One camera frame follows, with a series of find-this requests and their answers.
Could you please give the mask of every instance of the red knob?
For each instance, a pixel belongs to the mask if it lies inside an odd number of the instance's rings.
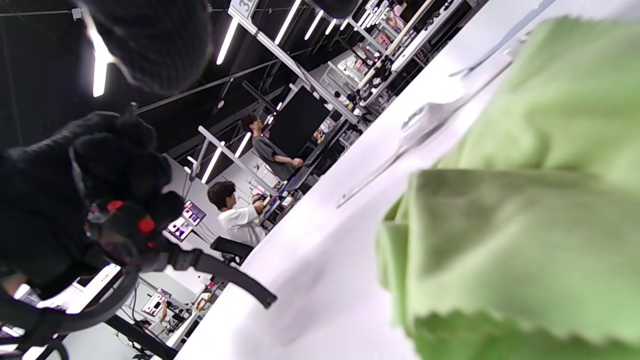
[[[156,223],[150,218],[144,218],[138,222],[138,230],[141,233],[150,233],[156,227]]]
[[[107,204],[107,210],[109,210],[109,212],[114,212],[117,209],[120,209],[123,205],[124,201],[114,200]]]

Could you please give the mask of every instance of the man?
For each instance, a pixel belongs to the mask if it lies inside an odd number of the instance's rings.
[[[276,149],[262,137],[262,121],[254,114],[245,115],[241,119],[242,127],[253,133],[252,144],[260,159],[267,164],[273,173],[282,181],[288,180],[296,167],[302,167],[302,159],[292,159],[279,155]]]
[[[234,209],[236,205],[235,192],[236,185],[233,182],[220,181],[209,188],[207,196],[209,201],[220,211],[218,221],[229,234],[229,238],[255,247],[267,236],[264,229],[255,223],[255,219],[264,209],[264,203],[257,201],[245,208]]]
[[[160,319],[158,319],[157,322],[151,323],[149,319],[142,319],[138,320],[136,325],[143,331],[156,335],[162,342],[166,342],[169,340],[169,334],[163,326],[164,319],[166,319],[166,301],[162,302],[162,312],[160,313]]]

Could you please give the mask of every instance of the ceiling light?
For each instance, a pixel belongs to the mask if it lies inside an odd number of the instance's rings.
[[[225,145],[225,142],[220,142],[220,144],[222,146]],[[204,176],[202,176],[202,183],[206,184],[207,183],[207,179],[209,178],[209,175],[211,175],[211,171],[213,170],[213,165],[216,164],[216,160],[218,160],[218,157],[220,157],[220,153],[222,152],[222,149],[220,149],[219,147],[216,149],[216,152],[213,154],[213,157],[211,158],[211,161],[209,162],[209,166],[207,166],[207,170],[204,172]]]
[[[364,14],[362,14],[362,17],[360,18],[360,20],[358,21],[358,26],[362,26],[362,23],[364,23],[364,20],[367,18],[367,15],[369,14],[369,11],[365,11]]]
[[[222,47],[220,48],[220,53],[218,54],[218,59],[216,60],[216,64],[222,64],[222,61],[225,59],[225,55],[227,54],[227,50],[229,50],[229,45],[231,45],[231,39],[234,37],[234,33],[236,32],[236,28],[238,26],[238,20],[233,18],[231,20],[231,24],[229,24],[229,29],[227,30],[227,35],[225,36],[225,41],[222,43]]]
[[[369,23],[373,20],[374,15],[372,13],[369,14],[369,16],[367,17],[367,20],[365,20],[364,24],[362,25],[362,28],[368,28],[369,27]]]
[[[104,84],[107,78],[107,65],[113,61],[113,57],[109,54],[107,46],[98,34],[98,31],[91,29],[89,38],[93,42],[93,55],[95,63],[93,65],[93,97],[104,94]]]
[[[316,28],[316,25],[318,25],[318,22],[320,21],[320,18],[322,17],[322,14],[324,14],[324,11],[320,10],[320,12],[316,15],[316,18],[311,23],[311,27],[309,27],[309,30],[307,31],[307,34],[305,35],[305,40],[308,40],[309,37],[311,36],[311,33]]]
[[[282,37],[284,36],[285,31],[287,31],[287,28],[289,27],[289,24],[291,23],[291,19],[293,19],[293,15],[296,13],[296,10],[298,10],[298,7],[300,6],[301,2],[302,2],[302,0],[296,0],[296,2],[293,3],[293,6],[291,7],[291,10],[289,10],[289,14],[287,14],[287,18],[284,19],[284,23],[282,24],[282,27],[280,28],[280,32],[278,33],[278,36],[276,37],[276,40],[274,41],[274,43],[276,45],[278,45],[280,43],[280,41],[282,40]]]
[[[326,31],[324,32],[325,35],[329,35],[331,29],[333,29],[333,25],[335,25],[335,19],[331,20],[331,23],[327,26]]]
[[[246,143],[249,141],[249,138],[251,137],[251,132],[247,133],[244,136],[244,139],[242,139],[242,142],[240,143],[240,147],[238,148],[238,150],[236,151],[236,157],[239,157],[240,154],[242,153],[242,150],[244,149],[244,146],[246,145]]]

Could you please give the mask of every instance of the white table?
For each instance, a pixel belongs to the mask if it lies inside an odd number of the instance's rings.
[[[400,122],[425,102],[459,95],[448,74],[483,55],[539,1],[491,0],[245,261],[243,270],[279,301],[265,311],[227,286],[176,360],[416,359],[412,343],[392,324],[390,295],[378,284],[376,226],[409,174],[428,168],[461,138],[504,77],[357,197],[335,205],[394,151]],[[631,16],[638,12],[628,7],[640,8],[639,2],[558,0],[536,22],[569,13]]]

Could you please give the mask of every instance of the black chair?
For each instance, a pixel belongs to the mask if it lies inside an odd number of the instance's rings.
[[[231,263],[242,265],[244,259],[251,254],[253,247],[219,236],[211,243],[211,250],[222,253],[222,258],[227,265]]]

